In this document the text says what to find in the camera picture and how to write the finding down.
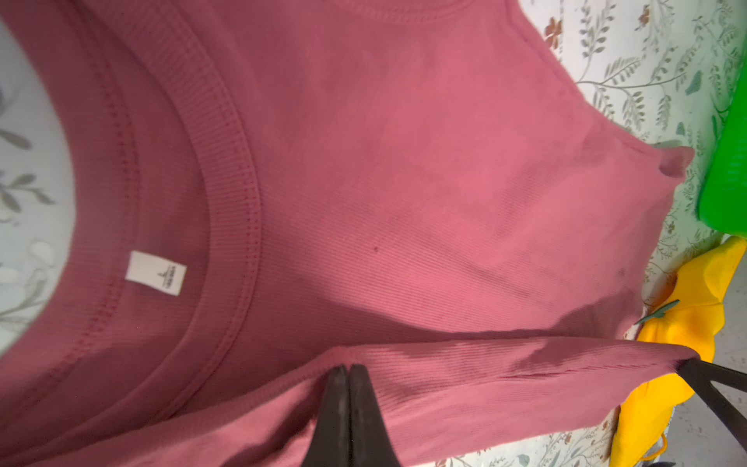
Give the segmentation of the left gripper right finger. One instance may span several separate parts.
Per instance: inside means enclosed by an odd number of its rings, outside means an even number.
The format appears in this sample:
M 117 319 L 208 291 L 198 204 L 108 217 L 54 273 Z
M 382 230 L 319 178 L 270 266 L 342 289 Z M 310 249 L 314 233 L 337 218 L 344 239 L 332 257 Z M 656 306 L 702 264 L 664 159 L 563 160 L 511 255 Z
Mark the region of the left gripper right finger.
M 349 372 L 350 465 L 401 467 L 377 402 L 367 368 L 353 365 Z

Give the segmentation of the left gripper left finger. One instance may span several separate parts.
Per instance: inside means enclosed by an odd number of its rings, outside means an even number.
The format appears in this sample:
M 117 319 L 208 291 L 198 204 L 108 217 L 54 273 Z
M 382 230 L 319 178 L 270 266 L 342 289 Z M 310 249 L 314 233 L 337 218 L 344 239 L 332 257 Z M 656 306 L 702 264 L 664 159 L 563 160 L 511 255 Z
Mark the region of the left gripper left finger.
M 303 467 L 346 467 L 350 463 L 349 373 L 330 371 Z

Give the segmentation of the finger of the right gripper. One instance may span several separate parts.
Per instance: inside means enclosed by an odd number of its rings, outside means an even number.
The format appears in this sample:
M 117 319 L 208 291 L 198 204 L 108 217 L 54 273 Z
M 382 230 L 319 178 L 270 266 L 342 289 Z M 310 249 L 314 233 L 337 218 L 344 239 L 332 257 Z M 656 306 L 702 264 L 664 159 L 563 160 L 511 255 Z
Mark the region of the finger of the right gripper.
M 682 377 L 696 392 L 713 389 L 713 383 L 746 391 L 746 374 L 720 365 L 698 359 L 689 359 L 677 368 L 677 375 Z
M 731 432 L 731 435 L 735 437 L 739 445 L 743 449 L 746 449 L 745 416 L 715 386 L 713 389 L 706 389 L 706 391 L 696 392 L 696 394 L 716 414 L 717 418 Z

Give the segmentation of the maroon tank top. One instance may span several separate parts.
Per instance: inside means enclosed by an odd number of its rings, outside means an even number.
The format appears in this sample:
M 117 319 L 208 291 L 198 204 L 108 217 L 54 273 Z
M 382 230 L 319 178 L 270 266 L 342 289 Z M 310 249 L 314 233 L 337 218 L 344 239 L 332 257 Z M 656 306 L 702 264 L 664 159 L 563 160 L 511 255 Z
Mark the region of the maroon tank top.
M 599 424 L 694 153 L 515 1 L 5 1 L 76 224 L 1 360 L 5 466 L 297 466 L 361 364 L 402 463 Z

